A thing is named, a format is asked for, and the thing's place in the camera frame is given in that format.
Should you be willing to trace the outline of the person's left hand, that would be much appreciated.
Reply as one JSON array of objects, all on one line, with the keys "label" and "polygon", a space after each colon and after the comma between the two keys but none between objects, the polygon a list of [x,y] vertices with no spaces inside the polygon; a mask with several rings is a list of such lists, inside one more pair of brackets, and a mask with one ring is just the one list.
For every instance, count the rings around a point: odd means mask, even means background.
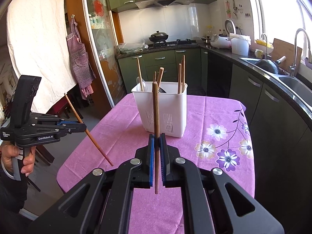
[{"label": "person's left hand", "polygon": [[[35,163],[35,150],[36,147],[31,147],[28,156],[23,160],[23,167],[21,173],[29,176],[34,169]],[[4,164],[4,168],[8,173],[13,173],[12,159],[19,155],[19,148],[12,145],[10,142],[3,142],[1,145],[1,160]]]}]

